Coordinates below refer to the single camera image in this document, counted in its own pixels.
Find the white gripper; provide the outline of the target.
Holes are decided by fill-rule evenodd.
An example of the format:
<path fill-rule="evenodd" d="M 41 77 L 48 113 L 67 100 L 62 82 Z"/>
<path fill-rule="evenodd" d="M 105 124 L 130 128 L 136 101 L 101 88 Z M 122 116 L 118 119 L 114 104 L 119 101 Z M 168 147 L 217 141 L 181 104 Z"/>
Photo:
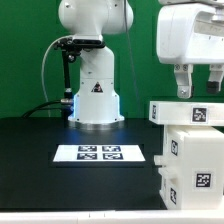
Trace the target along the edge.
<path fill-rule="evenodd" d="M 192 64 L 211 64 L 208 93 L 221 91 L 224 79 L 224 2 L 161 2 L 157 21 L 159 61 L 175 64 L 177 96 L 193 95 Z"/>

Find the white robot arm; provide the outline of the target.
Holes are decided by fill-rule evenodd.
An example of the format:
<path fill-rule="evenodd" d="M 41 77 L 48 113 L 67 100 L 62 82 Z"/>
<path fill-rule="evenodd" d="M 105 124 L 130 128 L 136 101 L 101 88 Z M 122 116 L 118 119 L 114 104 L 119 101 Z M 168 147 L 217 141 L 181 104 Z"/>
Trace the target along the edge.
<path fill-rule="evenodd" d="M 211 68 L 207 90 L 217 93 L 224 78 L 224 0 L 158 0 L 156 52 L 172 64 L 177 96 L 193 96 L 195 64 Z M 61 0 L 58 15 L 70 34 L 58 43 L 64 62 L 81 58 L 80 88 L 72 97 L 68 121 L 85 128 L 110 128 L 123 123 L 120 98 L 114 90 L 114 54 L 105 34 L 127 31 L 134 15 L 127 0 Z"/>

